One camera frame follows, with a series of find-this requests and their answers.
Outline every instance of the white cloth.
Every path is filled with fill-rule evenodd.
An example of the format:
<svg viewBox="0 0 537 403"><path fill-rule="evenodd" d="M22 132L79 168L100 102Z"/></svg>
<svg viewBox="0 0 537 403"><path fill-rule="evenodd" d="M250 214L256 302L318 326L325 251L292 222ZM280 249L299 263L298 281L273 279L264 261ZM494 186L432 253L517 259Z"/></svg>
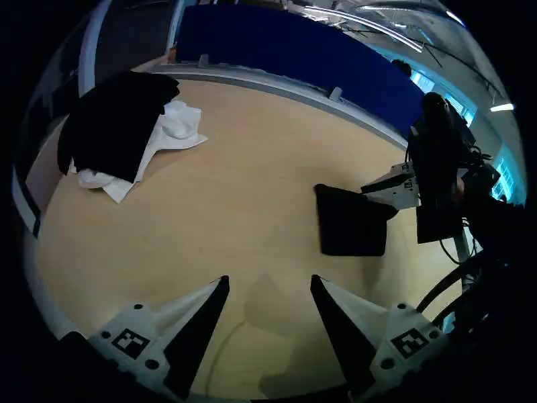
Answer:
<svg viewBox="0 0 537 403"><path fill-rule="evenodd" d="M207 137L197 132L201 119L201 109L187 106L182 101L172 101L164 106L164 115L156 121L153 132L140 161L135 182L140 182L144 176L149 161L159 150L185 150L205 142ZM71 163L71 171L76 169ZM134 183L124 181L102 172L84 169L79 172L79 185L87 189L103 190L119 203L127 195Z"/></svg>

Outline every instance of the cable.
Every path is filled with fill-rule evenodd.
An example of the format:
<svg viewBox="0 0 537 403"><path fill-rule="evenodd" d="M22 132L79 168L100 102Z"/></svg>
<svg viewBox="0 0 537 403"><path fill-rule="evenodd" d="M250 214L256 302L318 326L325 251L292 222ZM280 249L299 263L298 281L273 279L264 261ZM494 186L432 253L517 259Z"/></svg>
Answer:
<svg viewBox="0 0 537 403"><path fill-rule="evenodd" d="M453 262L455 263L456 265L460 265L460 262L456 261L455 259L452 258L452 256L449 254L449 252L447 251L446 247L444 246L444 243L442 242L442 240L440 239L440 246L442 247L442 250L444 251L444 253L447 255L447 257Z"/></svg>
<svg viewBox="0 0 537 403"><path fill-rule="evenodd" d="M431 302L433 302L442 292L446 291L449 287L455 284L456 281L462 279L465 275L469 274L469 272L474 269L476 265L482 264L484 258L485 254L479 253L475 255L475 258L472 259L472 261L466 260L458 267L455 267L453 271L451 271L451 273L449 273L446 277L440 280L427 293L427 295L418 304L416 310L419 313L422 313L431 304Z"/></svg>
<svg viewBox="0 0 537 403"><path fill-rule="evenodd" d="M470 252L470 255L468 256L468 259L470 259L472 257L472 255L475 254L475 238L472 238L472 243L473 243L473 247L472 247L472 251ZM440 239L440 246L442 247L442 250L444 251L444 253L446 254L446 256L453 262L455 263L456 265L462 265L464 262L466 262L468 259L466 259L464 262L458 262L456 261L455 259L453 259L453 257L449 254L448 250L446 249L446 247L444 246L444 243L442 242L442 240Z"/></svg>

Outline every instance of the wooden table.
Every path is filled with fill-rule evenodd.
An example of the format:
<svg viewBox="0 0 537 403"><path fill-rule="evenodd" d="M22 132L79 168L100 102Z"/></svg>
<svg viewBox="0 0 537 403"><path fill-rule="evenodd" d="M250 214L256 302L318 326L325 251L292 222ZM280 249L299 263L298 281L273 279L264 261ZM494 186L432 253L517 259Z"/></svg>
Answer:
<svg viewBox="0 0 537 403"><path fill-rule="evenodd" d="M380 305L415 306L453 264L437 243L416 244L414 210L389 222L384 257L321 254L312 188L359 191L403 151L290 99L200 81L179 87L203 110L199 132L209 140L158 153L120 205L74 175L62 179L38 245L46 286L89 336L133 301L157 306L227 274L230 294L194 392L277 398L342 384L311 275ZM457 294L448 290L427 316Z"/></svg>

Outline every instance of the black towel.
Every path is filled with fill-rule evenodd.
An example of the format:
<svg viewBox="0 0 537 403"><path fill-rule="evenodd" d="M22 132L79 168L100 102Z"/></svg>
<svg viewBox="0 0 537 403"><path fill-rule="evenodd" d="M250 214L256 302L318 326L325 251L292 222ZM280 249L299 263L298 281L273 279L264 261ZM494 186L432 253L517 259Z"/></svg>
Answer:
<svg viewBox="0 0 537 403"><path fill-rule="evenodd" d="M363 194L326 185L314 187L321 252L331 256L382 256L386 222L397 209Z"/></svg>
<svg viewBox="0 0 537 403"><path fill-rule="evenodd" d="M58 141L58 167L67 175L92 169L136 178L147 141L164 105L179 94L177 81L158 74L118 73L79 99Z"/></svg>

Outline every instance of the blue partition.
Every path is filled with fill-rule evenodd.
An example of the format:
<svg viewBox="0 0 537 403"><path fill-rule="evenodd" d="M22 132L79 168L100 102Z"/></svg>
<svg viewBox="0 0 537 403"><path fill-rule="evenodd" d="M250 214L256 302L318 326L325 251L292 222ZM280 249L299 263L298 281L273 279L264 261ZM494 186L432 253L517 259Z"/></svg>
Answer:
<svg viewBox="0 0 537 403"><path fill-rule="evenodd" d="M423 92L380 54L339 29L287 11L241 5L185 9L177 60L230 63L331 90L407 137Z"/></svg>

